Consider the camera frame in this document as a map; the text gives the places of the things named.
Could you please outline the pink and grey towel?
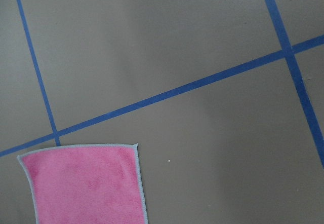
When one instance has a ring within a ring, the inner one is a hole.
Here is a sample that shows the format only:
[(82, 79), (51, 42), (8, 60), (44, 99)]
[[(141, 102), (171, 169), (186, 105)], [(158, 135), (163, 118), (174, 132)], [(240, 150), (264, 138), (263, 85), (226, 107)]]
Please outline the pink and grey towel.
[(148, 223), (136, 144), (57, 146), (17, 159), (36, 223)]

